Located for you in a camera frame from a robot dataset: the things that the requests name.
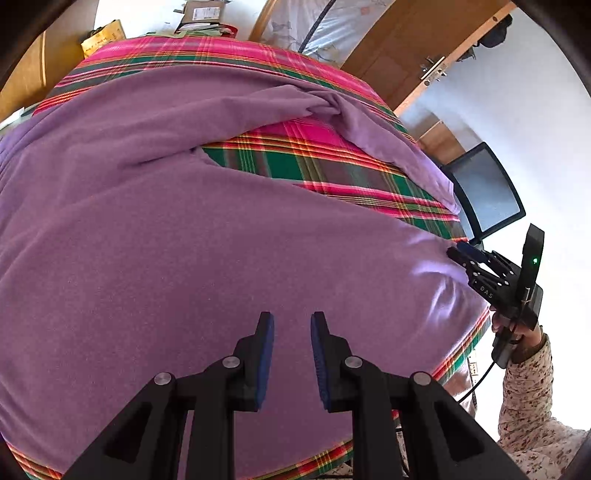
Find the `wooden door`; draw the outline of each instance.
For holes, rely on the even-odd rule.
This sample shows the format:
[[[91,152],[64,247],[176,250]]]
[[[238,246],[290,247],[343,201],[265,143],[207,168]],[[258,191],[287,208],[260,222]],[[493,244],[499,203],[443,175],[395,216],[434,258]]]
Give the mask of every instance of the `wooden door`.
[[[400,114],[433,77],[427,58],[445,71],[515,5],[508,0],[395,0],[342,69],[369,83]]]

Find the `wooden furniture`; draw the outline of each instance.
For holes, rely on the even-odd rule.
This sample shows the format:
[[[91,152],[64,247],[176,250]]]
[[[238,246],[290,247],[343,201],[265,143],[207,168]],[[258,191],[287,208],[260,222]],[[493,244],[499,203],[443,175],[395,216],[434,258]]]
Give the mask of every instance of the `wooden furniture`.
[[[250,40],[261,39],[280,3],[267,0]],[[509,0],[395,0],[342,70],[369,83],[399,115],[514,8]]]
[[[0,121],[45,98],[83,59],[80,40],[94,29],[99,0],[77,0],[39,35],[0,91]]]
[[[441,120],[419,137],[418,144],[427,155],[444,165],[466,153],[452,131]]]

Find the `purple blanket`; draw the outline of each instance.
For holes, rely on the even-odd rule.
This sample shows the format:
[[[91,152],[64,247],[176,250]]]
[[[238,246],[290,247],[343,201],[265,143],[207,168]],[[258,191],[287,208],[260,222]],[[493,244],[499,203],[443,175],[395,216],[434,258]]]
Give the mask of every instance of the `purple blanket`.
[[[7,441],[65,471],[153,375],[201,371],[269,310],[267,399],[236,416],[237,474],[262,474],[351,435],[347,414],[322,409],[314,311],[355,354],[397,374],[432,371],[458,346],[485,304],[447,259],[449,241],[221,168],[199,148],[307,115],[453,207],[449,182],[361,103],[227,67],[113,80],[0,142]]]

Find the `person's arm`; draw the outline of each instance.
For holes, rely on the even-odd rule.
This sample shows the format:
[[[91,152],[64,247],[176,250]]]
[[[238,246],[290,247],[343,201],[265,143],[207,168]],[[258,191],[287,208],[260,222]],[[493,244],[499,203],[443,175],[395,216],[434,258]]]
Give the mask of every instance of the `person's arm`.
[[[578,433],[551,416],[554,368],[548,336],[539,326],[518,333],[524,338],[505,373],[499,416],[499,445],[509,453],[551,445]]]

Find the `plaid bedspread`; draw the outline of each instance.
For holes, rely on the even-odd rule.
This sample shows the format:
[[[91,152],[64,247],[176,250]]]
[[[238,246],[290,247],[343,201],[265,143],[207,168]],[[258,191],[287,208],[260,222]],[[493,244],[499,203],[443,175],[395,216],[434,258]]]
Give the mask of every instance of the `plaid bedspread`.
[[[361,100],[408,136],[394,113],[365,82],[341,70],[294,52],[209,37],[141,37],[108,44],[66,76],[35,113],[118,77],[187,64],[259,70],[317,83]],[[368,156],[316,119],[267,125],[224,142],[205,145],[203,149],[224,167],[289,181],[313,192],[392,215],[442,238],[458,241],[465,237],[457,216],[416,186],[401,170]],[[483,312],[473,331],[433,376],[445,383],[478,343],[488,323],[488,312]],[[30,478],[61,477],[59,472],[11,449]],[[314,478],[351,458],[352,452],[352,441],[343,442],[258,480]]]

